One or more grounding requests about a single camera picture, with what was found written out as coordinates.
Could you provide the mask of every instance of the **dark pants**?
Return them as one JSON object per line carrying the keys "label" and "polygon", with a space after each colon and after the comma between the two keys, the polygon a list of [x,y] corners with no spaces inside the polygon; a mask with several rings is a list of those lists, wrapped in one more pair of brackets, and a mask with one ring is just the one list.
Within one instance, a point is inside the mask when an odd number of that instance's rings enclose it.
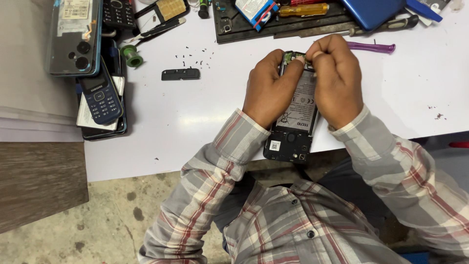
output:
{"label": "dark pants", "polygon": [[[245,173],[242,180],[236,182],[231,193],[224,199],[213,220],[221,233],[225,226],[238,217],[255,182],[249,172]],[[318,183],[340,198],[356,205],[368,222],[378,230],[381,230],[386,218],[391,215],[388,207],[363,181],[362,176],[353,170],[350,157],[328,172]],[[223,248],[227,251],[225,236],[223,236]]]}

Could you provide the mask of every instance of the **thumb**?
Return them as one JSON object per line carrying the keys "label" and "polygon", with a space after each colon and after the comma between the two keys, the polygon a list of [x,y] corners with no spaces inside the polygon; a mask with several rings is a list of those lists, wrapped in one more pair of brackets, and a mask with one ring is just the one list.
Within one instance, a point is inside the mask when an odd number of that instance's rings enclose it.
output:
{"label": "thumb", "polygon": [[329,87],[333,82],[340,79],[340,75],[335,67],[335,60],[332,55],[322,51],[317,51],[312,56],[313,67],[318,75],[317,84],[320,87]]}
{"label": "thumb", "polygon": [[288,64],[285,72],[278,80],[283,87],[291,89],[292,92],[295,91],[298,81],[303,74],[304,63],[304,57],[298,56]]}

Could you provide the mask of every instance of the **solder wire spool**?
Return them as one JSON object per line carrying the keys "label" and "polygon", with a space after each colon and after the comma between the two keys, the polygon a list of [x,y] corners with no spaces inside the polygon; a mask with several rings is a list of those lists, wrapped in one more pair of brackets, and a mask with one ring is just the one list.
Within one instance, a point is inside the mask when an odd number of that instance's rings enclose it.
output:
{"label": "solder wire spool", "polygon": [[137,47],[134,45],[125,45],[120,50],[121,56],[125,57],[126,64],[129,67],[138,67],[142,65],[144,59],[137,54]]}

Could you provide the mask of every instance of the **shirt cuff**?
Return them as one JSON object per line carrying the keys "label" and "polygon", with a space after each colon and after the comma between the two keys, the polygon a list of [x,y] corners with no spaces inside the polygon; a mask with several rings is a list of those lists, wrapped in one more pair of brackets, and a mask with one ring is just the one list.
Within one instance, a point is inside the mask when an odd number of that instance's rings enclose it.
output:
{"label": "shirt cuff", "polygon": [[391,153],[396,142],[386,125],[373,116],[366,105],[362,112],[339,130],[328,127],[329,133],[344,142],[353,158],[377,160]]}
{"label": "shirt cuff", "polygon": [[236,109],[218,133],[213,145],[225,158],[245,164],[270,134],[244,112]]}

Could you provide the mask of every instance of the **wooden board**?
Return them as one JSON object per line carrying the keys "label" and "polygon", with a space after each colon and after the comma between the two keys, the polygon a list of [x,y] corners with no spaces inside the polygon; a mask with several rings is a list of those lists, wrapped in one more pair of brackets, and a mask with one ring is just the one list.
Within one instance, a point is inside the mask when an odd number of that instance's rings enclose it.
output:
{"label": "wooden board", "polygon": [[88,200],[83,142],[0,142],[0,233]]}

